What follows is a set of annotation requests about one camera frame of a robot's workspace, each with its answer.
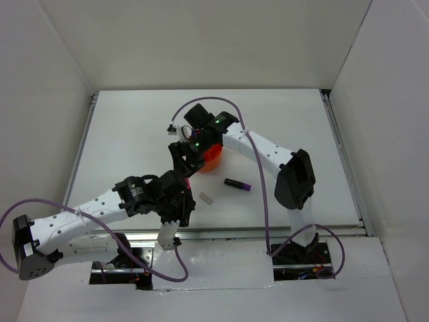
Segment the pink black highlighter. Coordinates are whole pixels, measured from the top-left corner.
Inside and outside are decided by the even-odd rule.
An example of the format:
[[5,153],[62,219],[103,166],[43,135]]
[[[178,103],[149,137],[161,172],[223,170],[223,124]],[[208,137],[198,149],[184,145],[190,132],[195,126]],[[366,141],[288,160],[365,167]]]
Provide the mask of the pink black highlighter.
[[185,178],[185,181],[186,181],[186,184],[187,184],[187,189],[188,189],[188,190],[191,190],[192,188],[191,188],[191,185],[190,185],[190,181],[189,181],[189,179],[188,179],[188,178]]

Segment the beige eraser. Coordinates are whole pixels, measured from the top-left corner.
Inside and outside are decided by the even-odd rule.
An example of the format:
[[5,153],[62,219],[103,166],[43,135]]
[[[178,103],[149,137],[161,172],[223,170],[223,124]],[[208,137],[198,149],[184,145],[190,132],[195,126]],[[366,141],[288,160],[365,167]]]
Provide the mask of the beige eraser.
[[212,202],[213,202],[213,199],[211,198],[211,197],[209,197],[206,193],[204,193],[204,192],[201,192],[199,195],[198,195],[205,203],[207,203],[207,204],[212,204]]

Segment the purple black highlighter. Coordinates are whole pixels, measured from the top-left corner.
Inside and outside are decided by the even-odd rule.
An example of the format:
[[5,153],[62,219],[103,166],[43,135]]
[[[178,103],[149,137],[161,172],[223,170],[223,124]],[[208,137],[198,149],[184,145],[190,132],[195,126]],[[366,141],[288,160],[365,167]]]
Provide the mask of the purple black highlighter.
[[250,191],[251,190],[251,185],[250,184],[247,184],[247,183],[244,183],[244,182],[240,182],[240,181],[237,181],[237,180],[233,180],[233,179],[230,179],[230,178],[226,178],[224,180],[224,184],[227,185],[227,186],[234,187],[236,189],[244,190],[244,191]]

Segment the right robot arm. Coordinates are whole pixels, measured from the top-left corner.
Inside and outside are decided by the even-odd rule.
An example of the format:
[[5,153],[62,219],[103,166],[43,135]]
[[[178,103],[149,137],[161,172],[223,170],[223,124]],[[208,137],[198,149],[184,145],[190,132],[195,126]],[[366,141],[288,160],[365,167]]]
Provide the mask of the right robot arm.
[[316,179],[308,152],[293,152],[265,139],[244,126],[241,114],[213,115],[197,104],[184,119],[193,133],[168,146],[174,170],[191,177],[204,166],[204,153],[217,144],[254,161],[261,180],[265,172],[275,179],[274,197],[288,212],[295,260],[309,262],[316,254],[318,233],[310,206]]

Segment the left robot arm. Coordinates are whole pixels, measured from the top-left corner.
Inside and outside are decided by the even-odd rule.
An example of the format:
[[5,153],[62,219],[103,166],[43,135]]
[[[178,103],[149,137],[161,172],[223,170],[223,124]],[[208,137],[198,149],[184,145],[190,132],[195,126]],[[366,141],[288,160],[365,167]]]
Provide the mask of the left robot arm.
[[196,203],[188,179],[169,170],[161,176],[130,176],[101,196],[74,208],[49,200],[61,213],[40,219],[21,215],[13,220],[13,249],[20,280],[39,278],[55,267],[75,262],[110,262],[118,268],[130,262],[170,282],[184,282],[150,268],[133,254],[125,235],[109,224],[135,215],[156,213],[161,227],[157,242],[164,251],[178,250],[176,232],[187,227]]

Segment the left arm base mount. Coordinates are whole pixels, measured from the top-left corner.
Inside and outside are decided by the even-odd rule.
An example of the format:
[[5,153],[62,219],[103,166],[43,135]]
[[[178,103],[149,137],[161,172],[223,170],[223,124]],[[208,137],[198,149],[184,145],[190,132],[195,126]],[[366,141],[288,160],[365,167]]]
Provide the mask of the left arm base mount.
[[[146,266],[152,267],[154,248],[132,247],[125,234],[116,236],[127,249]],[[137,290],[153,290],[152,274],[137,265],[121,248],[109,262],[93,262],[89,284],[133,284]]]

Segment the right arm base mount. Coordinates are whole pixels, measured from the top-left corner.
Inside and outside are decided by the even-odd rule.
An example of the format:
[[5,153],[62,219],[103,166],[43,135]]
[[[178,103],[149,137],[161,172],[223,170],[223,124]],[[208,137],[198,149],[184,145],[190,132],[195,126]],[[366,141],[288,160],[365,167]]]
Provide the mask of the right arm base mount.
[[287,244],[272,258],[272,264],[276,282],[327,278],[334,273],[326,242],[319,242],[308,255],[301,254],[298,247]]

